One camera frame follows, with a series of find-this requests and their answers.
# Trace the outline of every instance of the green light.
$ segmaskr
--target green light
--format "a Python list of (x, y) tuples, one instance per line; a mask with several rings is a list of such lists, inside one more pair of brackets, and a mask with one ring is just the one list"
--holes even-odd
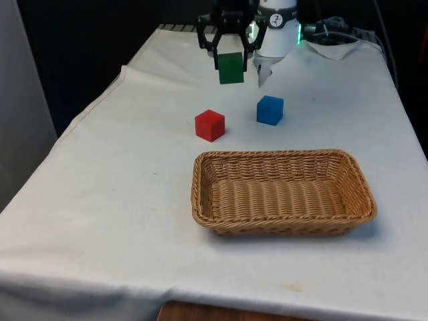
[(299, 44), (299, 43), (300, 43), (301, 38), (302, 38), (302, 25), (301, 25), (301, 24), (299, 24), (299, 32), (298, 32), (298, 34), (297, 34), (297, 44)]

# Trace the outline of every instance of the wooden floor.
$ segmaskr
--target wooden floor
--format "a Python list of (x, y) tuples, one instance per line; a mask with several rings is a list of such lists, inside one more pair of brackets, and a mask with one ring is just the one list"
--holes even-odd
[(304, 321), (290, 316), (274, 316), (234, 309), (168, 302), (160, 309), (158, 321)]

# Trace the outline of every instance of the cable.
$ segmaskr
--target cable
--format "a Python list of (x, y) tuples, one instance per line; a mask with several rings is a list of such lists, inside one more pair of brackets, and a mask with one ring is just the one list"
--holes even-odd
[(393, 54), (393, 49), (391, 47), (391, 44), (389, 43), (389, 37), (388, 37), (387, 29), (385, 27), (385, 23), (383, 22), (383, 17), (382, 17), (381, 9), (379, 8), (379, 4), (377, 3), (377, 0), (373, 0), (373, 3), (374, 3), (374, 8), (376, 9), (376, 13), (377, 13), (378, 18), (379, 18), (379, 22), (381, 23), (383, 36), (385, 37), (385, 41), (387, 43), (389, 58), (391, 59), (391, 65), (393, 67), (395, 88), (398, 91), (399, 79), (398, 79), (398, 73), (397, 73), (397, 66), (395, 65), (395, 58), (394, 58), (394, 54)]
[[(365, 42), (365, 43), (367, 43), (367, 44), (371, 45), (372, 47), (374, 47), (374, 48), (376, 48), (376, 49), (378, 49), (378, 50), (379, 50), (379, 46), (380, 46), (380, 47), (381, 47), (381, 51), (382, 51), (382, 52), (381, 52), (381, 53), (382, 53), (382, 56), (383, 56), (383, 58), (385, 59), (385, 62), (387, 62), (387, 57), (386, 57), (386, 53), (385, 53), (385, 47), (383, 46), (383, 43), (382, 43), (382, 42), (379, 42), (380, 44), (379, 44), (379, 46), (378, 46), (377, 44), (375, 44), (375, 43), (373, 43), (373, 42), (370, 42), (370, 41), (368, 41), (368, 40), (365, 40), (365, 39), (361, 39), (361, 38), (355, 37), (355, 36), (353, 36), (353, 35), (349, 35), (349, 34), (344, 33), (344, 32), (329, 31), (329, 33), (330, 33), (330, 34), (332, 34), (332, 35), (342, 35), (342, 36), (344, 36), (344, 37), (347, 37), (347, 38), (349, 38), (349, 39), (353, 39), (353, 40), (357, 40), (357, 41), (363, 41), (363, 42)], [(320, 35), (326, 35), (326, 33), (325, 33), (325, 32), (315, 33), (313, 36), (314, 36), (314, 37), (318, 37), (318, 36), (320, 36)]]

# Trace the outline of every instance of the red cube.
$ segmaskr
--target red cube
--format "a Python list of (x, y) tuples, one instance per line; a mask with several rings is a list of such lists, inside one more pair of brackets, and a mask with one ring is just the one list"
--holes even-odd
[(213, 142), (225, 134), (225, 117), (208, 109), (195, 117), (196, 135)]

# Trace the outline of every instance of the blue cube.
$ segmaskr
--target blue cube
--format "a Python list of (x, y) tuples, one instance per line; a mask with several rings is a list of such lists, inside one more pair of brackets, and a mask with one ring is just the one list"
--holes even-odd
[(257, 104), (257, 121), (275, 126), (280, 122), (284, 109), (284, 99), (264, 96)]

